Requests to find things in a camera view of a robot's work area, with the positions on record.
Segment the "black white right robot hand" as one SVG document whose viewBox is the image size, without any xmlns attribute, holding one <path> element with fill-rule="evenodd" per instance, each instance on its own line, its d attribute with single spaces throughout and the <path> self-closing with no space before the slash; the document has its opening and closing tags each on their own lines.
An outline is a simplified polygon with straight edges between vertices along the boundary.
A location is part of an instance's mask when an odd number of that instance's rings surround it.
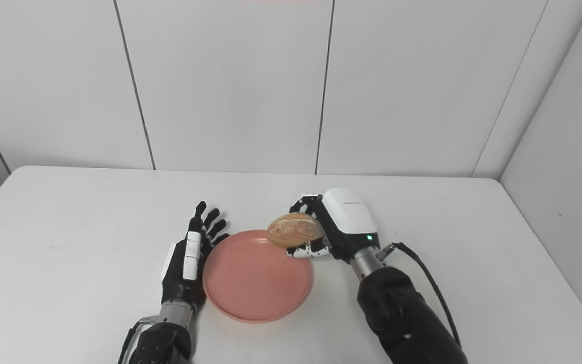
<svg viewBox="0 0 582 364">
<path fill-rule="evenodd" d="M 315 258 L 329 253 L 334 259 L 350 263 L 363 249 L 380 249 L 377 224 L 363 199 L 352 189 L 332 188 L 323 194 L 304 194 L 289 211 L 314 217 L 325 231 L 322 238 L 288 248 L 287 254 L 292 258 Z"/>
</svg>

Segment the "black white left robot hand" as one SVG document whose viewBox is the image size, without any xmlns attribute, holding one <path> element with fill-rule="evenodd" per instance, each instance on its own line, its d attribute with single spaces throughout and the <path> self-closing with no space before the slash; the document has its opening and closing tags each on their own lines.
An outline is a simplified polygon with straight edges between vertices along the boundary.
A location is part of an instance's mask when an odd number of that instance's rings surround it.
<svg viewBox="0 0 582 364">
<path fill-rule="evenodd" d="M 200 201 L 184 239 L 173 245 L 162 279 L 162 304 L 181 300 L 196 311 L 206 300 L 203 288 L 204 265 L 213 249 L 229 237 L 229 233 L 224 232 L 228 226 L 227 221 L 217 219 L 220 210 L 215 208 L 205 213 L 206 209 L 206 202 Z"/>
</svg>

